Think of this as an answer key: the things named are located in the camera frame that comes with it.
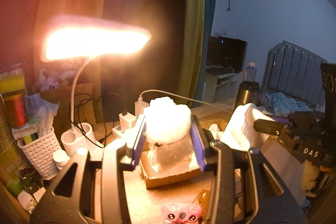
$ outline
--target green snack canister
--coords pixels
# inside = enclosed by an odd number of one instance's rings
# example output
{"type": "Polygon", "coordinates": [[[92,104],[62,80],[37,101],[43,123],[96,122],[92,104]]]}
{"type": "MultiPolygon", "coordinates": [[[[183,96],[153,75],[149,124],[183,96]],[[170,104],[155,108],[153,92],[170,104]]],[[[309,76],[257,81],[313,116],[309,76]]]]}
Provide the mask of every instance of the green snack canister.
{"type": "Polygon", "coordinates": [[[0,99],[0,180],[7,190],[17,196],[23,185],[20,170],[30,167],[23,153],[16,145],[11,127],[6,119],[5,106],[0,99]]]}

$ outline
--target headboard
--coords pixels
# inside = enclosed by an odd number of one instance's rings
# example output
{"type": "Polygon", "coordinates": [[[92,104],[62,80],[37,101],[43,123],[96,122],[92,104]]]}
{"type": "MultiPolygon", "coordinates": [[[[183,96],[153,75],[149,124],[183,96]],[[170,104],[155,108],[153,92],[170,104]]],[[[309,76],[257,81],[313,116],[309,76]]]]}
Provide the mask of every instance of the headboard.
{"type": "Polygon", "coordinates": [[[320,56],[287,41],[277,44],[268,53],[262,91],[282,92],[310,105],[322,106],[320,56]]]}

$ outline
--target pink cartoon face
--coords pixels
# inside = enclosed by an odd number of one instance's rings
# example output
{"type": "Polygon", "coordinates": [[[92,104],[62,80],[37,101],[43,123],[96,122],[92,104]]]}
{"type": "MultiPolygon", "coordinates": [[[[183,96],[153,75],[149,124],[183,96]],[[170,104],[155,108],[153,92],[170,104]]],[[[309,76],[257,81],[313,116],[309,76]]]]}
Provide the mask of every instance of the pink cartoon face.
{"type": "Polygon", "coordinates": [[[163,224],[198,224],[202,215],[202,207],[197,204],[173,203],[161,208],[163,224]]]}

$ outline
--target light blue blanket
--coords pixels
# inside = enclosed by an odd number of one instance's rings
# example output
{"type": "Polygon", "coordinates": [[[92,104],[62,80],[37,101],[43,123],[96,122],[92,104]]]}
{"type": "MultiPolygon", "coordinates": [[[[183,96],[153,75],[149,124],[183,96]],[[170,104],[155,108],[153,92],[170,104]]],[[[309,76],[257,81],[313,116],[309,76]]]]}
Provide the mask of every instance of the light blue blanket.
{"type": "Polygon", "coordinates": [[[284,116],[295,111],[312,111],[304,102],[287,98],[282,92],[264,93],[263,95],[266,97],[263,105],[277,116],[284,116]]]}

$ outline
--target lamp head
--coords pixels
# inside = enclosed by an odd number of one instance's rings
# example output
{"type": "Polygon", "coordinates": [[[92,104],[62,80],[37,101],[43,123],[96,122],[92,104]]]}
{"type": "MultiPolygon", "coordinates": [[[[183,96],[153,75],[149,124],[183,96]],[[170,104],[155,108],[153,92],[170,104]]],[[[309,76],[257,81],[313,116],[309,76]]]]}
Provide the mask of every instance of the lamp head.
{"type": "Polygon", "coordinates": [[[55,16],[43,40],[42,61],[103,54],[131,54],[151,39],[148,30],[114,21],[55,16]]]}

